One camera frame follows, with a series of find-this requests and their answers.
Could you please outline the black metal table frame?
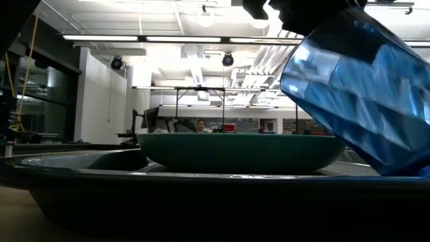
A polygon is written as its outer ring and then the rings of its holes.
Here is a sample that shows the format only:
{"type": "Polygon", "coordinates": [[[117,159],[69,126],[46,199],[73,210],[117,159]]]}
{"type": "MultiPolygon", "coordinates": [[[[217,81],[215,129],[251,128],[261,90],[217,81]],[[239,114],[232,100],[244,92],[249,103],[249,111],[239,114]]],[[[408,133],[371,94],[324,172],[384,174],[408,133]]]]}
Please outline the black metal table frame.
{"type": "Polygon", "coordinates": [[[103,144],[18,144],[12,146],[13,153],[43,153],[82,150],[117,150],[137,149],[139,145],[103,145],[103,144]]]}

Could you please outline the black plastic serving tray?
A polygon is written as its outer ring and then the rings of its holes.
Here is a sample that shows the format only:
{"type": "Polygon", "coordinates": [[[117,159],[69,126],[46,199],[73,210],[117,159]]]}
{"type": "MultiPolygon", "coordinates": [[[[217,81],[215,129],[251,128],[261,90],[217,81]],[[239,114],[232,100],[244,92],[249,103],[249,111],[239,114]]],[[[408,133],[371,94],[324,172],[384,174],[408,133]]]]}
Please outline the black plastic serving tray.
{"type": "Polygon", "coordinates": [[[430,242],[430,179],[100,169],[68,157],[0,159],[0,185],[108,239],[430,242]]]}

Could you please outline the white round ceiling lamp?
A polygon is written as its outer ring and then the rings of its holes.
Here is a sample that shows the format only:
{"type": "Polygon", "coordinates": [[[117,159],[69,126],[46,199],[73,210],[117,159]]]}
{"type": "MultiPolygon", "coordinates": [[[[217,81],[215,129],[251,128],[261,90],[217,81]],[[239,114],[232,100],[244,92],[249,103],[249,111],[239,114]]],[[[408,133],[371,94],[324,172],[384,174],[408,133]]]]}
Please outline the white round ceiling lamp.
{"type": "Polygon", "coordinates": [[[214,24],[214,14],[208,11],[201,12],[197,18],[197,23],[204,28],[211,27],[214,24]]]}

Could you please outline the teal green bowl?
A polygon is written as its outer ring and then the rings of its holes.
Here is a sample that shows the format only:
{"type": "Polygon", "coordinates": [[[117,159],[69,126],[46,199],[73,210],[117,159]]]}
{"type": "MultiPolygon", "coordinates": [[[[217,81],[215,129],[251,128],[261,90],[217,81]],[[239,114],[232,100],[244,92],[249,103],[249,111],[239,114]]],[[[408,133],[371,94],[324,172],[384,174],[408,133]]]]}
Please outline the teal green bowl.
{"type": "Polygon", "coordinates": [[[137,136],[151,161],[186,172],[293,174],[325,168],[345,145],[333,136],[148,133],[137,136]]]}

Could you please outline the blue faceted translucent cup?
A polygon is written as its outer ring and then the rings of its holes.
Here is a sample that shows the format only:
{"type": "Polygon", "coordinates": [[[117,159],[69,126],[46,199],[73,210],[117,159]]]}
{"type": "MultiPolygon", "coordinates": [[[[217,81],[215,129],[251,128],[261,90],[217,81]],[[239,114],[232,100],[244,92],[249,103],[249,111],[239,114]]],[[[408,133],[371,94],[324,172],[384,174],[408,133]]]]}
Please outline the blue faceted translucent cup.
{"type": "Polygon", "coordinates": [[[430,63],[364,10],[309,33],[280,88],[380,175],[430,178],[430,63]]]}

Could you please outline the long ceiling light strip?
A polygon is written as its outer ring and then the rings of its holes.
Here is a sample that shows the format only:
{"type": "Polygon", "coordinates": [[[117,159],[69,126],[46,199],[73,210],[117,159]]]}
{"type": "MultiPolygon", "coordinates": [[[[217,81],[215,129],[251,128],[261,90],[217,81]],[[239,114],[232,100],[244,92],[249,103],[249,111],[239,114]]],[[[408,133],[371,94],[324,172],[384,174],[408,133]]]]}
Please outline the long ceiling light strip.
{"type": "Polygon", "coordinates": [[[189,37],[189,36],[147,36],[147,42],[197,42],[197,43],[211,43],[221,42],[221,38],[217,37],[189,37]]]}
{"type": "Polygon", "coordinates": [[[96,36],[96,35],[64,35],[65,40],[72,41],[116,41],[136,42],[137,36],[96,36]]]}
{"type": "Polygon", "coordinates": [[[298,45],[301,38],[230,38],[230,43],[256,45],[298,45]]]}

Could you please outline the black computer monitor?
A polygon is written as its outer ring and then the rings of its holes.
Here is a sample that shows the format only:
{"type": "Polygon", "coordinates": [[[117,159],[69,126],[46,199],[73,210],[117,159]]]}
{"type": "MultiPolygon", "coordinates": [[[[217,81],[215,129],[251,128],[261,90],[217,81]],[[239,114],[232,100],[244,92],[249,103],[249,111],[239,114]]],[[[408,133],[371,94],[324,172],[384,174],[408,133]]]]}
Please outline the black computer monitor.
{"type": "Polygon", "coordinates": [[[159,107],[150,108],[143,112],[141,128],[146,128],[148,132],[153,132],[157,126],[157,120],[159,115],[159,107]]]}

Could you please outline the black background rig frame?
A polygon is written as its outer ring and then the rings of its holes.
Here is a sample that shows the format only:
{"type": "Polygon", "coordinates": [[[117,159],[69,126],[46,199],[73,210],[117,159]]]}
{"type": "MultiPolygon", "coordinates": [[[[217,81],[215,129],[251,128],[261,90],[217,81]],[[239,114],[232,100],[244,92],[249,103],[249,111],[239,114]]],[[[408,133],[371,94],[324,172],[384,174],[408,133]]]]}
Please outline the black background rig frame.
{"type": "Polygon", "coordinates": [[[150,87],[141,87],[141,86],[132,86],[133,89],[148,89],[148,90],[175,90],[176,91],[176,100],[175,100],[175,118],[178,118],[179,113],[179,100],[189,91],[213,91],[215,94],[218,94],[219,91],[223,93],[223,96],[219,98],[222,100],[222,124],[220,128],[217,128],[218,132],[224,132],[224,117],[225,117],[225,97],[226,97],[226,89],[224,87],[203,87],[203,86],[191,86],[191,87],[161,87],[161,86],[150,86],[150,87]]]}

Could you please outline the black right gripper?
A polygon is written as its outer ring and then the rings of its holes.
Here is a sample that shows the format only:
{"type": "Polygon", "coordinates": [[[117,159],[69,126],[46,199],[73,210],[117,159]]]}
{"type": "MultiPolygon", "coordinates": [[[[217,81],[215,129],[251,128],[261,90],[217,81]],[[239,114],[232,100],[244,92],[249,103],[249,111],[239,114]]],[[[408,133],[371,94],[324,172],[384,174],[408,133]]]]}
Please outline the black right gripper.
{"type": "MultiPolygon", "coordinates": [[[[349,7],[365,7],[368,0],[242,0],[243,8],[254,19],[281,20],[304,15],[326,17],[349,7]]],[[[311,34],[321,22],[286,22],[285,29],[302,36],[311,34]]]]}

